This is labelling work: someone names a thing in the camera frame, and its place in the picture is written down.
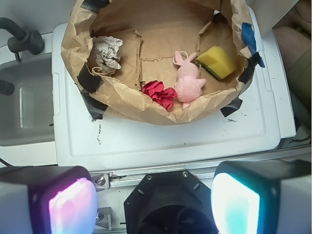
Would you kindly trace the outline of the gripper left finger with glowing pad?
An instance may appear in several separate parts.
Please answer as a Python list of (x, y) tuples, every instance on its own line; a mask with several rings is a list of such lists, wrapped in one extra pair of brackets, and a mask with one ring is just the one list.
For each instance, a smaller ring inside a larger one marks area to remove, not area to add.
[(2, 234), (91, 234), (97, 212), (97, 192), (84, 167), (0, 170)]

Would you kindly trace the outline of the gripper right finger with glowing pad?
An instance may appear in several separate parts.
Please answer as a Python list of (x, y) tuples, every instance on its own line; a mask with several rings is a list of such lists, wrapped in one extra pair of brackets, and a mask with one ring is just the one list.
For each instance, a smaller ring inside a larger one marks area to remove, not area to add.
[(310, 234), (312, 164), (223, 161), (214, 174), (211, 206), (221, 234)]

